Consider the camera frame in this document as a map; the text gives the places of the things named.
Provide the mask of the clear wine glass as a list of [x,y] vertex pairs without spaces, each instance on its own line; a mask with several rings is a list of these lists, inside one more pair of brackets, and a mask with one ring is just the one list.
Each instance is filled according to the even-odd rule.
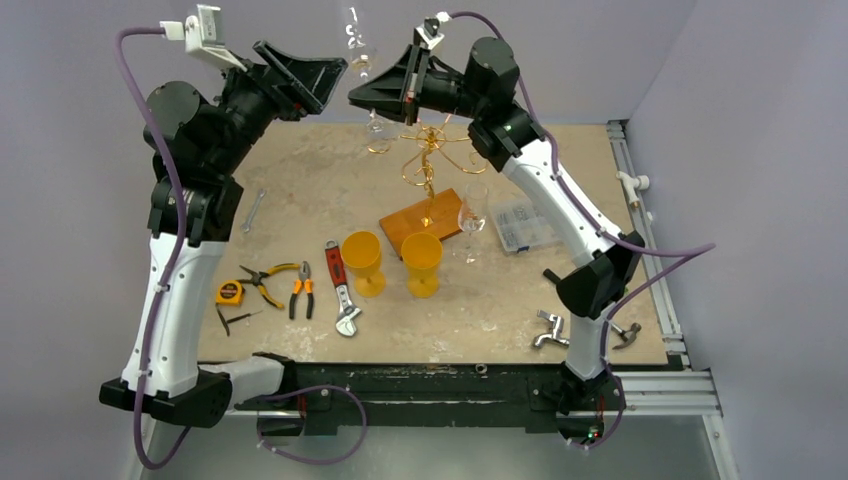
[[489,189],[482,182],[475,181],[465,187],[457,219],[462,240],[453,248],[454,257],[465,264],[473,264],[480,257],[480,235],[487,222],[488,196]]
[[[376,63],[376,47],[366,32],[361,1],[338,1],[344,53],[357,85],[371,79]],[[370,153],[386,153],[396,139],[395,125],[380,117],[374,109],[368,111],[365,123],[366,148]]]

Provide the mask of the yellow wine glass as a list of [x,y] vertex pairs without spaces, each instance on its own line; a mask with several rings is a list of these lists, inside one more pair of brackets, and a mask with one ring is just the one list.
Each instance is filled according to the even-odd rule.
[[380,270],[382,250],[373,232],[352,233],[342,243],[341,256],[353,275],[354,289],[359,295],[373,298],[382,293],[386,286],[386,278]]
[[442,243],[432,234],[418,232],[404,240],[401,258],[407,270],[406,287],[413,296],[429,298],[438,291],[442,255]]

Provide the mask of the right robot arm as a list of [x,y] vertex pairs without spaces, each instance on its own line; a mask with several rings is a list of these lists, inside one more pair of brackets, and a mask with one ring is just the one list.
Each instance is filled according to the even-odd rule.
[[570,314],[570,346],[555,397],[563,414],[594,406],[614,378],[609,321],[628,299],[644,239],[624,234],[561,166],[553,139],[515,99],[520,69],[505,40],[476,40],[463,72],[441,71],[438,63],[411,44],[394,66],[352,89],[348,101],[406,124],[420,109],[470,119],[473,148],[525,193],[571,252],[575,268],[556,285]]

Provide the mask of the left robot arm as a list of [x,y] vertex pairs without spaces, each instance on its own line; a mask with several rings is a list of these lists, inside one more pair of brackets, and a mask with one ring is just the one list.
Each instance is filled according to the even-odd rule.
[[208,101],[170,81],[142,99],[156,183],[148,227],[151,264],[137,340],[122,372],[101,386],[103,404],[178,426],[210,428],[235,404],[260,396],[284,409],[298,382],[284,360],[261,354],[220,368],[198,365],[211,284],[230,240],[243,188],[238,166],[275,120],[323,112],[347,70],[339,57],[300,58],[266,41],[258,62],[223,73]]

